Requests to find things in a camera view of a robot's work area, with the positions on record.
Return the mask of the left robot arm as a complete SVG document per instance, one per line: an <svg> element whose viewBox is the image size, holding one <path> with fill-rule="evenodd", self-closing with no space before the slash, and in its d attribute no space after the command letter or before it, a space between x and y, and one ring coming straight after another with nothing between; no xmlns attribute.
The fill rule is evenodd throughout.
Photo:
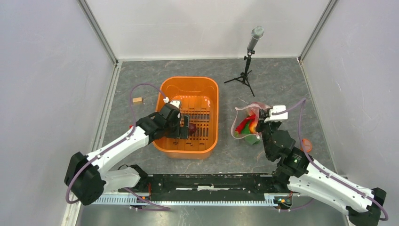
<svg viewBox="0 0 399 226"><path fill-rule="evenodd" d="M183 116L180 110L181 101L172 100L158 112L139 119L135 126L106 146L88 154L75 153L70 158L64 178L67 203L90 205L103 193L116 192L125 187L144 191L148 179L138 170L133 167L112 170L112 167L155 140L164 137L188 139L190 118Z"/></svg>

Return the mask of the red toy tomato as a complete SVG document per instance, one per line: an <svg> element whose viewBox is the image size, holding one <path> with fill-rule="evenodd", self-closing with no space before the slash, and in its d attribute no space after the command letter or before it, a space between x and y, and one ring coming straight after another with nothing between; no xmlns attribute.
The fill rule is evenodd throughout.
<svg viewBox="0 0 399 226"><path fill-rule="evenodd" d="M249 129L249 131L250 131L251 133L253 133L253 134L256 133L257 124L258 124L258 120L256 120L256 119L251 120L251 122L250 122L249 125L248 125L248 129Z"/></svg>

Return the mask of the red toy chili pepper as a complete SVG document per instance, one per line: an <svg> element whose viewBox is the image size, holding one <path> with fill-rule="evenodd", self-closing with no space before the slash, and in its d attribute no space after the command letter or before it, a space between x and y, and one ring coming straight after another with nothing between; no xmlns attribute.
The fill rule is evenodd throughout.
<svg viewBox="0 0 399 226"><path fill-rule="evenodd" d="M251 120L254 120L254 119L255 119L255 115L250 115L250 116L246 117L246 118L236 127L235 132L236 132L237 134L240 134L241 131L245 128L245 126L246 126L249 122L251 122Z"/></svg>

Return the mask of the green toy bok choy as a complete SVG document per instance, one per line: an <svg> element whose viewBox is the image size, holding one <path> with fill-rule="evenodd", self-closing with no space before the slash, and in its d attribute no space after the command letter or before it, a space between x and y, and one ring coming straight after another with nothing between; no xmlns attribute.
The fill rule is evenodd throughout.
<svg viewBox="0 0 399 226"><path fill-rule="evenodd" d="M249 128L250 123L247 122L245 125L240 124L235 130L234 130L234 137L236 139L242 139L245 142L247 142L249 145L256 145L260 142L260 138L255 134L252 133L250 128Z"/></svg>

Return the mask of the dark purple toy plum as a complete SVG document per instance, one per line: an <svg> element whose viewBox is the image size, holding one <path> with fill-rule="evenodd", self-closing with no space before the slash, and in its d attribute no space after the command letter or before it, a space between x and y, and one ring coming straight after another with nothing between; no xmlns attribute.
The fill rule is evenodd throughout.
<svg viewBox="0 0 399 226"><path fill-rule="evenodd" d="M189 123L189 125L188 125L188 134L190 136L193 136L196 131L197 131L196 125L193 124L193 123Z"/></svg>

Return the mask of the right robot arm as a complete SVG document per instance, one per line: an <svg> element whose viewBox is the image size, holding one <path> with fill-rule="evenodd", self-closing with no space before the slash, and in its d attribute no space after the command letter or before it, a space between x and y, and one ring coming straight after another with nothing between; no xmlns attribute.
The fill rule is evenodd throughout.
<svg viewBox="0 0 399 226"><path fill-rule="evenodd" d="M259 110L256 131L261 132L266 158L277 161L272 187L277 192L290 190L323 202L346 215L355 226L376 226L387 217L382 210L386 192L366 188L329 170L295 146L281 121L270 121L269 111Z"/></svg>

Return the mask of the orange plastic basket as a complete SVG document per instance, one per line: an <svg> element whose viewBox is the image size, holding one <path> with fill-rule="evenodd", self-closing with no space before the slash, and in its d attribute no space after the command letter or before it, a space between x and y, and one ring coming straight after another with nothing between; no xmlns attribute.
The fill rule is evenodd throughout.
<svg viewBox="0 0 399 226"><path fill-rule="evenodd" d="M180 101L181 116L188 116L197 130L188 139L164 137L154 141L153 145L170 158L208 158L218 142L218 84L208 77L176 76L166 79L160 90L171 101Z"/></svg>

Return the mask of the clear polka dot zip bag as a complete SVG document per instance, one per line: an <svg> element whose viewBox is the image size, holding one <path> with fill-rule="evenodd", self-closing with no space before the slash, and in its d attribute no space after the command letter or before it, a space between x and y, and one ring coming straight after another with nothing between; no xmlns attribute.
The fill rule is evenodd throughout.
<svg viewBox="0 0 399 226"><path fill-rule="evenodd" d="M231 136L234 139L243 139L249 145L258 144L262 135L256 132L260 111L266 112L271 107L261 102L252 102L244 107L235 107L236 117L231 126Z"/></svg>

